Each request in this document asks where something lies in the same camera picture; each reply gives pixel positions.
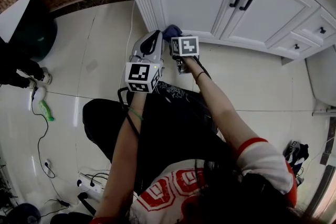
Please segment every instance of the power cord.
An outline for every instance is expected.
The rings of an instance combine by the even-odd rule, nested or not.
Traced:
[[[204,66],[201,64],[201,62],[199,61],[199,59],[198,59],[196,56],[194,56],[193,58],[194,58],[194,60],[198,63],[198,65],[203,69],[204,73],[206,73],[207,76],[208,76],[210,79],[212,79],[212,78],[210,77],[208,71],[206,71],[205,67],[204,67]]]
[[[131,29],[130,29],[130,33],[129,33],[129,35],[128,35],[128,39],[127,39],[126,50],[125,50],[125,65],[124,65],[124,68],[123,68],[123,70],[122,70],[122,72],[121,72],[121,78],[120,78],[119,88],[121,88],[122,75],[124,74],[124,71],[125,71],[125,68],[126,68],[128,44],[130,43],[130,38],[131,38],[131,34],[132,34],[132,29],[133,29],[134,6],[135,6],[135,1],[133,2],[133,7],[132,7]]]
[[[49,165],[48,165],[47,162],[44,162],[44,166],[47,167],[48,170],[52,173],[52,176],[49,176],[48,173],[46,173],[46,171],[44,170],[43,165],[42,165],[42,161],[41,161],[41,153],[40,153],[40,148],[39,148],[39,146],[40,146],[40,142],[41,142],[42,138],[44,138],[44,137],[46,136],[46,134],[47,134],[47,132],[48,132],[48,130],[49,130],[49,124],[48,124],[47,119],[46,119],[42,114],[36,114],[36,113],[34,112],[34,108],[33,108],[33,100],[34,100],[34,95],[35,95],[36,90],[37,90],[37,88],[34,87],[33,92],[31,93],[32,95],[31,95],[31,104],[30,104],[30,105],[31,105],[31,108],[32,108],[32,112],[33,112],[33,114],[36,115],[36,116],[42,116],[43,119],[46,121],[46,124],[47,124],[47,129],[46,129],[46,131],[44,132],[44,135],[41,136],[41,137],[39,138],[38,142],[37,142],[38,159],[39,159],[39,161],[40,161],[40,165],[41,165],[42,171],[47,175],[47,177],[49,177],[49,180],[50,180],[50,182],[51,182],[51,185],[53,186],[53,189],[54,189],[55,193],[56,193],[57,196],[62,200],[62,201],[60,201],[60,200],[57,199],[57,201],[60,202],[60,204],[62,204],[62,205],[64,205],[64,206],[65,206],[65,205],[69,205],[69,206],[70,206],[70,203],[64,201],[64,200],[62,199],[62,197],[61,197],[61,196],[58,194],[58,192],[56,191],[56,188],[55,188],[54,183],[53,183],[53,181],[52,181],[52,179],[56,177],[56,175],[55,175],[55,173],[53,172],[53,170],[50,169],[50,167],[49,167]]]
[[[45,171],[44,168],[43,168],[42,161],[41,161],[40,142],[41,142],[42,138],[44,138],[44,137],[46,136],[46,134],[47,134],[47,132],[48,132],[48,130],[49,130],[49,124],[48,124],[47,119],[46,119],[42,114],[36,114],[36,113],[34,112],[34,108],[33,108],[33,100],[34,100],[34,95],[35,95],[36,89],[37,89],[36,87],[33,89],[33,92],[32,92],[32,95],[31,95],[31,104],[30,104],[30,105],[31,105],[31,107],[32,107],[32,112],[33,112],[33,114],[36,115],[36,116],[42,116],[43,119],[46,121],[46,124],[47,124],[47,129],[46,129],[46,131],[44,132],[44,135],[41,136],[41,137],[39,138],[38,142],[37,142],[38,159],[39,159],[39,161],[40,161],[40,165],[41,165],[41,168],[42,168],[43,172],[44,172],[49,178],[55,178],[56,175],[55,175],[55,173],[50,169],[50,167],[48,167],[48,163],[45,162],[44,165],[45,165],[45,167],[47,167],[47,168],[49,169],[49,171],[53,174],[52,176],[49,176],[49,175],[46,173],[46,171]]]
[[[137,128],[135,128],[134,126],[134,123],[132,121],[132,119],[130,118],[130,116],[128,115],[128,109],[127,109],[127,106],[124,104],[124,102],[122,101],[122,97],[121,97],[121,92],[123,91],[127,91],[128,90],[128,87],[124,87],[124,88],[121,88],[118,90],[118,98],[119,98],[119,102],[121,103],[121,106],[122,108],[124,109],[124,112],[126,113],[126,118],[127,120],[129,121],[132,129],[133,129],[133,132],[136,134],[136,136],[139,138],[140,137],[140,134],[137,130]]]
[[[50,200],[47,200],[44,204],[46,204],[47,202],[49,202],[49,201],[56,201],[56,202],[58,202],[60,205],[62,205],[62,206],[64,206],[63,208],[61,208],[61,209],[59,209],[59,210],[56,210],[56,211],[53,211],[53,212],[50,212],[50,213],[48,213],[48,214],[45,214],[45,215],[43,215],[43,216],[40,216],[38,219],[37,219],[37,221],[39,221],[42,217],[45,217],[45,216],[47,216],[47,215],[49,215],[49,214],[53,214],[53,213],[57,213],[57,212],[60,212],[61,210],[64,210],[64,209],[68,209],[69,207],[70,207],[70,204],[68,203],[68,202],[65,202],[65,201],[62,201],[62,200],[59,200],[59,199],[50,199]]]
[[[94,186],[95,186],[94,183],[93,183],[93,179],[94,179],[95,177],[100,177],[100,178],[103,178],[103,179],[107,180],[106,177],[99,176],[99,175],[106,175],[106,176],[109,176],[109,175],[106,174],[106,173],[97,173],[97,174],[95,174],[95,175],[89,175],[89,174],[86,174],[86,176],[92,176],[92,178],[91,178],[91,182],[90,182],[90,186],[91,186],[91,187],[94,187]]]
[[[311,159],[311,161],[310,161],[309,164],[308,164],[308,167],[306,168],[305,176],[306,176],[306,174],[307,174],[307,172],[308,172],[309,166],[310,166],[310,164],[312,163],[312,161],[315,160],[315,159],[322,153],[322,151],[323,151],[323,149],[324,149],[324,146],[325,146],[329,141],[333,140],[334,138],[335,138],[335,136],[332,137],[332,138],[330,138],[330,139],[328,139],[327,141],[325,141],[325,143],[323,144],[323,146],[322,146],[320,152],[319,152],[313,159]]]

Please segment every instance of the cabinet drawer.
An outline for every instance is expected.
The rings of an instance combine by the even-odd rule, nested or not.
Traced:
[[[320,8],[294,31],[308,39],[324,46],[335,42],[336,19],[324,8]]]
[[[315,42],[291,32],[270,47],[269,51],[290,59],[297,59],[318,48],[320,46]]]

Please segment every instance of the green toy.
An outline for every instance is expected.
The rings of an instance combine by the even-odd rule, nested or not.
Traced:
[[[53,121],[54,118],[51,116],[50,108],[48,107],[46,101],[42,100],[38,103],[40,110],[43,116],[47,119],[47,121]]]

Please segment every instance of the plug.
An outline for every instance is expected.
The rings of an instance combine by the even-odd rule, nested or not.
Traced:
[[[52,164],[51,164],[51,161],[49,160],[49,159],[46,159],[45,161],[44,161],[44,171],[46,172],[46,174],[48,175],[48,176],[51,176],[51,166],[52,166]]]
[[[68,203],[68,202],[66,202],[66,201],[62,201],[62,200],[59,200],[59,199],[57,199],[57,200],[58,200],[58,202],[59,202],[61,205],[65,206],[65,207],[69,207],[69,206],[70,206],[70,203]]]

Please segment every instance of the wrist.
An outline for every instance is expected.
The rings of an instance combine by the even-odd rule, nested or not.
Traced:
[[[145,92],[134,93],[131,107],[142,110],[145,105],[146,97],[147,97],[147,93]]]
[[[199,64],[192,57],[183,57],[185,64],[188,66],[193,76],[197,76],[203,69],[199,66]]]

